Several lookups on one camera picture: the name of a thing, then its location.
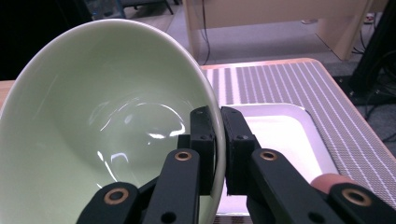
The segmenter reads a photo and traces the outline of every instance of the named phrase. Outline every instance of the ceramic bowl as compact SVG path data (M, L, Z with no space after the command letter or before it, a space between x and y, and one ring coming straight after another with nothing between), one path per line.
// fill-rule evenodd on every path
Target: ceramic bowl
M2 109L0 222L75 223L99 188L144 185L204 105L218 164L201 223L219 204L225 148L198 64L170 36L135 21L94 21L60 35L26 65Z

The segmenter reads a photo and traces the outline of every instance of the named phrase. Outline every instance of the white tray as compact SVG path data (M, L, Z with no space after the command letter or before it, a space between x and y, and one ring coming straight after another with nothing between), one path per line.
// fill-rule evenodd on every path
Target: white tray
M307 182L338 171L308 112L297 105L227 105L239 110L262 148L281 152ZM246 197L227 196L224 186L218 214L246 215Z

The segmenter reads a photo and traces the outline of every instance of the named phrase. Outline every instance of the textured mat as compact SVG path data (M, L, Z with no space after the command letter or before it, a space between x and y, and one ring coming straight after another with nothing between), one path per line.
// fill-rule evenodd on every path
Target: textured mat
M206 69L220 105L290 103L313 117L340 174L396 208L396 161L321 63Z

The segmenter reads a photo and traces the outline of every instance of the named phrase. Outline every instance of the brass screw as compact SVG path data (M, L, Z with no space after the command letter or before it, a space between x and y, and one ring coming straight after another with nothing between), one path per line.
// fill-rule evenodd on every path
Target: brass screw
M113 199L111 195L113 195L114 193L120 193L121 197L118 199ZM127 189L124 188L112 189L105 195L105 203L110 205L123 203L128 198L128 196L129 196L129 192Z
M343 196L351 203L360 206L370 206L372 204L370 197L358 189L343 189L341 192Z
M191 158L192 158L191 153L190 152L186 152L186 151L178 152L175 155L175 159L177 159L178 161L188 161Z
M260 154L260 157L262 157L266 161L275 161L277 159L277 155L271 151L262 152L262 154Z

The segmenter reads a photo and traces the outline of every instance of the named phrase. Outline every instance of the floor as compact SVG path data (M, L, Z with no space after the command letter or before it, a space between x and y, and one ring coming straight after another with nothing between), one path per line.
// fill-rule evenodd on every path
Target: floor
M161 30L172 36L182 47L189 49L187 28L183 6L175 6L169 1L175 15L170 15L164 7L151 14L131 16L132 20L143 20L158 24ZM315 34L317 24L302 24L300 21L278 22L270 24L249 25L230 28L208 29L209 46L202 49L197 60L198 64L244 63L292 58L313 58L320 61L333 77L350 76L361 58L360 54L352 54L349 61L341 61ZM363 25L361 37L356 40L356 50L363 50L374 32L373 25ZM386 146L396 155L396 105L357 106L363 116L374 108L368 119L369 124L379 138L387 140Z

